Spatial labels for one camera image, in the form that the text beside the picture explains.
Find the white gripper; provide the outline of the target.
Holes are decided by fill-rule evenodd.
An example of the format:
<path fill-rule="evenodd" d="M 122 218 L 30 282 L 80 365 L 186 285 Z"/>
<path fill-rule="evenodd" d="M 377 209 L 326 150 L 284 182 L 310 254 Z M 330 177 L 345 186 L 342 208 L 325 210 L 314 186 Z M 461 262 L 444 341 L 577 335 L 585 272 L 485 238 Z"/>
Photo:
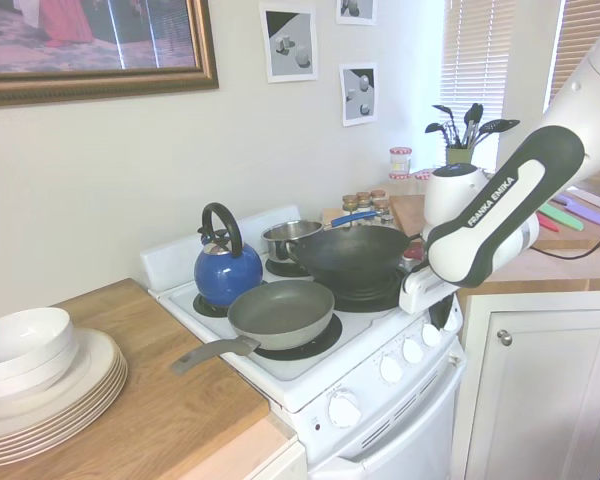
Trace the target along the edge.
<path fill-rule="evenodd" d="M 430 323 L 434 327 L 442 327 L 448 321 L 455 292 L 455 285 L 444 281 L 425 266 L 409 272 L 403 279 L 399 307 L 409 314 L 419 314 L 428 309 Z"/>

